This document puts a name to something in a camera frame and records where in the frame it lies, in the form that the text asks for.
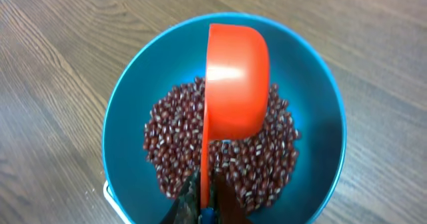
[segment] wood grain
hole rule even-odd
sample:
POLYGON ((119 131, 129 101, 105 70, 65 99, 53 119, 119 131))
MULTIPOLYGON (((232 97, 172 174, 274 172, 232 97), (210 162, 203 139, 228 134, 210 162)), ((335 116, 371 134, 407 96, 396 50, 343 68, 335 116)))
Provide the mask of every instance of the wood grain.
POLYGON ((300 33, 342 92, 348 148, 317 223, 427 220, 427 0, 0 0, 0 223, 120 223, 101 129, 129 60, 204 13, 300 33))

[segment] wooden table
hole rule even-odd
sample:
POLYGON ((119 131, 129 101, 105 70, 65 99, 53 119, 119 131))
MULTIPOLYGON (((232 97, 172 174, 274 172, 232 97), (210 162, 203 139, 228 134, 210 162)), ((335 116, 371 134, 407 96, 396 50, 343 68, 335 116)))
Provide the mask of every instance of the wooden table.
POLYGON ((278 20, 335 75, 348 148, 317 223, 426 223, 427 0, 0 0, 0 223, 120 223, 110 93, 150 39, 218 11, 278 20))

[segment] bowl rim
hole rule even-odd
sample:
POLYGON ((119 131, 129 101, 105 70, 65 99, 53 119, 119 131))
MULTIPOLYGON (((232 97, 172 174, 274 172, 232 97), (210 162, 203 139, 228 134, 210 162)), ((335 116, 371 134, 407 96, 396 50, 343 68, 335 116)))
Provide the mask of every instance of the bowl rim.
POLYGON ((210 14, 205 14, 205 15, 199 15, 199 16, 187 19, 185 21, 182 21, 181 23, 178 23, 174 26, 171 26, 170 28, 166 29, 165 31, 161 32, 159 35, 154 37, 141 50, 139 50, 138 53, 129 62, 129 65, 127 65, 127 67, 124 69, 123 73, 120 75, 120 78, 118 79, 118 81, 115 84, 115 87, 111 93, 111 97, 109 98, 107 109, 105 110, 105 117, 104 117, 104 122, 103 122, 103 129, 102 129, 102 139, 101 139, 102 140, 102 161, 103 161, 103 166, 104 166, 105 178, 107 179, 107 181, 109 183, 109 187, 110 187, 111 192, 113 194, 113 198, 115 199, 115 201, 117 202, 118 206, 123 211, 125 216, 129 219, 129 221, 131 223, 135 223, 130 218, 130 216, 127 214, 126 210, 123 208, 123 206, 120 203, 120 200, 117 198, 117 195, 115 194, 114 188, 111 184, 111 181, 110 181, 110 178, 108 175, 108 168, 107 168, 107 163, 105 161, 105 155, 104 155, 104 151, 105 151, 105 149, 104 149, 105 124, 107 123, 109 108, 110 108, 111 102, 114 98, 114 94, 117 90, 117 87, 119 86, 121 80, 125 76, 127 70, 135 62, 135 60, 141 55, 141 53, 143 53, 146 49, 148 49, 158 39, 162 38, 163 36, 167 35, 168 33, 175 31, 176 29, 178 29, 184 25, 187 25, 187 24, 190 24, 193 22, 197 22, 197 21, 201 21, 204 19, 211 19, 214 17, 240 17, 240 18, 252 19, 252 20, 267 23, 268 25, 271 25, 271 26, 274 26, 278 29, 281 29, 282 31, 291 35, 295 40, 297 40, 301 45, 303 45, 314 56, 314 58, 320 64, 320 66, 324 70, 326 76, 328 77, 328 80, 329 80, 329 82, 330 82, 330 84, 334 90, 334 93, 335 93, 335 96, 336 96, 336 99, 338 101, 338 105, 340 108, 341 125, 342 125, 342 148, 341 148, 341 153, 340 153, 340 162, 338 164, 338 168, 337 168, 335 176, 334 176, 334 181, 332 182, 332 184, 328 190, 328 194, 325 196, 324 200, 322 201, 320 206, 317 208, 316 212, 307 221, 307 223, 313 223, 314 220, 316 220, 319 217, 320 213, 323 211, 326 204, 328 204, 328 201, 331 199, 332 194, 335 190, 335 187, 338 184, 338 179, 340 178, 342 167, 344 165, 344 157, 346 155, 346 145, 347 145, 347 143, 346 143, 346 141, 347 141, 347 127, 346 127, 346 113, 345 113, 345 109, 344 109, 344 102, 343 102, 343 99, 341 97, 340 90, 338 89, 338 85, 335 82, 334 76, 332 75, 332 72, 330 71, 329 67, 326 65, 324 60, 320 57, 320 54, 304 38, 302 38, 302 36, 300 36, 299 34, 297 34, 295 31, 293 31, 289 27, 286 27, 285 25, 283 25, 277 21, 274 21, 274 20, 269 19, 267 17, 262 17, 260 15, 254 15, 254 14, 249 14, 249 13, 237 13, 237 12, 210 13, 210 14))

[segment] orange measuring cup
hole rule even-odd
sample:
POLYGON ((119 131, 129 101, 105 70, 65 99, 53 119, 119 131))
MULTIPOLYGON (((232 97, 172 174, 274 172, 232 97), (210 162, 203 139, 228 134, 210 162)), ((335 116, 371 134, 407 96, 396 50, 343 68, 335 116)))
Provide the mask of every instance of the orange measuring cup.
POLYGON ((262 127, 270 60, 255 29, 211 24, 206 57, 205 113, 200 163, 200 208, 209 202, 209 142, 244 139, 262 127))

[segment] adzuki bean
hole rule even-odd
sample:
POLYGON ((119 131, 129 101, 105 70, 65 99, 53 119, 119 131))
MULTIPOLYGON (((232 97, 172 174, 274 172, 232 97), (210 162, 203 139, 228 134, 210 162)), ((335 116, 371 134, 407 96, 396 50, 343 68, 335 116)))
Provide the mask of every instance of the adzuki bean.
MULTIPOLYGON (((182 183, 200 165, 204 89, 205 79, 200 77, 172 87, 153 106, 144 125, 145 159, 154 165, 160 191, 168 198, 177 197, 182 183)), ((258 134, 209 144, 209 174, 226 177, 247 214, 273 205, 289 183, 299 155, 294 141, 301 133, 278 89, 275 83, 270 87, 268 111, 258 134)))

